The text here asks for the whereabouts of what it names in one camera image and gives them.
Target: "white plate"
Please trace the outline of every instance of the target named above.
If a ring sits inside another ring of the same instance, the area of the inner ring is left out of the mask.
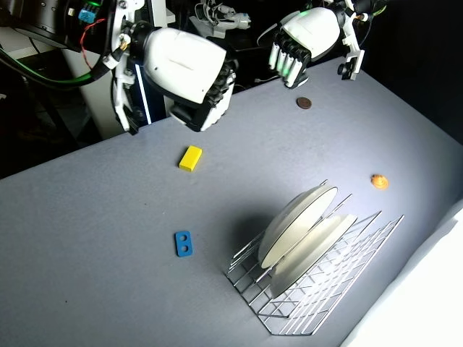
[[[260,266],[274,264],[313,227],[333,202],[338,189],[323,185],[295,197],[267,227],[259,246]]]
[[[355,215],[334,216],[322,220],[276,266],[270,290],[280,296],[301,278],[357,220]]]

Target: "dish rack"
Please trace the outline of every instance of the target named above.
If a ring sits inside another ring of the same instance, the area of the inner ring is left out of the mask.
[[[317,224],[335,213],[351,197],[351,194],[347,196]],[[371,230],[371,225],[381,213],[379,211],[357,221],[277,298],[273,299],[270,292],[272,269],[309,234],[308,231],[267,269],[260,267],[257,258],[264,232],[260,233],[232,257],[226,276],[270,334],[313,335],[404,219],[401,216]]]

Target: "yellow sponge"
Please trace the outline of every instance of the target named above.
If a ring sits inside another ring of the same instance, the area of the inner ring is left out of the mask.
[[[203,150],[195,146],[189,146],[187,152],[180,161],[179,167],[183,168],[186,171],[195,170],[197,161],[200,160]]]

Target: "blue block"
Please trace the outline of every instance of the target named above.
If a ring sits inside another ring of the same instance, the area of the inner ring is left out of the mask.
[[[187,257],[193,254],[193,244],[189,231],[175,233],[175,244],[177,245],[177,255],[179,257]]]
[[[95,16],[95,13],[87,11],[86,9],[81,9],[79,13],[79,19],[90,24],[95,22]]]

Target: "orange round object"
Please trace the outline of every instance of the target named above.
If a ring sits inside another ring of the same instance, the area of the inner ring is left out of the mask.
[[[377,189],[387,189],[389,187],[388,179],[383,175],[373,175],[371,176],[371,183]]]

